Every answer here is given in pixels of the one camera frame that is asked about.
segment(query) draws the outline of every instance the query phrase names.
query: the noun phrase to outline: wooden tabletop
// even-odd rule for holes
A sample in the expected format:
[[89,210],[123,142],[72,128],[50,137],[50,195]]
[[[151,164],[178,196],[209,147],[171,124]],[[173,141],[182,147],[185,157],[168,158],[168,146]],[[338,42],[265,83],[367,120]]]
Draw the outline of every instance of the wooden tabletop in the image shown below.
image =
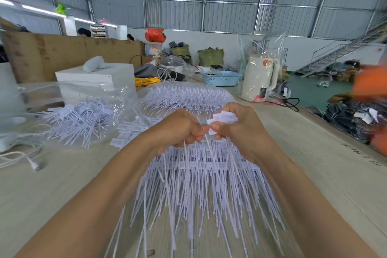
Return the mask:
[[[251,104],[271,136],[288,156],[302,168],[324,196],[359,235],[381,256],[387,258],[387,167],[383,159],[365,146],[327,131],[313,117],[307,118],[277,105]],[[80,148],[45,148],[35,158],[44,162],[39,172],[24,160],[0,169],[0,251],[1,257],[12,257],[28,239],[71,197],[84,187],[117,152],[106,141],[88,150]],[[125,218],[130,218],[129,202]],[[154,258],[171,257],[170,227],[164,210],[152,230],[148,231],[148,249]],[[270,234],[264,229],[260,214],[255,215],[260,245],[255,245],[245,224],[249,257],[281,257]],[[117,257],[134,257],[142,221],[129,228],[125,219]],[[236,239],[225,222],[233,257],[244,257],[241,239]],[[189,240],[183,222],[177,236],[174,257],[189,257]],[[280,232],[286,257],[302,257],[290,231]],[[225,241],[217,236],[213,218],[203,226],[195,239],[194,256],[228,257]]]

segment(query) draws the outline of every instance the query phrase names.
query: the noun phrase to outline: red plastic bag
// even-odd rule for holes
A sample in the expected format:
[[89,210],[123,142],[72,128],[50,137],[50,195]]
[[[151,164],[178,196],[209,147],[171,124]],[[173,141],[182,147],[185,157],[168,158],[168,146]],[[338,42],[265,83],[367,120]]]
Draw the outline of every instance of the red plastic bag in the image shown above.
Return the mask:
[[149,42],[164,42],[167,37],[163,33],[164,29],[147,28],[145,32],[145,39]]

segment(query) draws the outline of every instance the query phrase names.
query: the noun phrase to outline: tube light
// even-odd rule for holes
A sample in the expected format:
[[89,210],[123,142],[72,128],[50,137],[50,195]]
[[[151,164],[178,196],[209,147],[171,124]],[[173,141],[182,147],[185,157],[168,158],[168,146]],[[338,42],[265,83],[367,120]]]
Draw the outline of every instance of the tube light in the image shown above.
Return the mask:
[[81,19],[81,18],[74,18],[75,21],[81,21],[83,23],[88,23],[88,24],[92,24],[92,25],[95,25],[96,23],[94,21],[88,21],[88,20],[84,20],[84,19]]
[[40,9],[40,8],[36,8],[36,7],[24,5],[24,4],[22,4],[22,8],[33,10],[33,11],[38,11],[38,12],[42,12],[42,13],[46,13],[48,15],[60,16],[61,18],[65,18],[66,17],[65,15],[61,15],[60,13],[57,13],[57,12],[48,11],[48,10],[44,10],[44,9]]
[[8,1],[8,0],[0,0],[0,3],[2,4],[6,4],[6,5],[14,5],[11,1]]
[[104,24],[104,23],[101,23],[101,25],[108,26],[108,27],[114,27],[114,28],[117,28],[116,25],[112,25],[112,24]]

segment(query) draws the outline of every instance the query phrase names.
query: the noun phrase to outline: metal staircase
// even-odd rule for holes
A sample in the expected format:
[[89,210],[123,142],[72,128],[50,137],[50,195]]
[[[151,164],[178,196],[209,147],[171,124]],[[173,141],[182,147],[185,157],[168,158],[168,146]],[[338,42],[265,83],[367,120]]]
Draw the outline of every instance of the metal staircase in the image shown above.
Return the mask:
[[301,77],[303,78],[317,71],[323,71],[327,66],[335,63],[337,59],[343,57],[344,55],[350,54],[351,52],[369,45],[370,43],[383,41],[387,37],[386,32],[387,20],[379,23],[377,26],[374,26],[367,32],[367,34],[358,39],[347,40],[339,45],[337,45],[337,41],[334,41],[331,44],[315,51],[310,63],[294,71],[294,73],[301,73]]

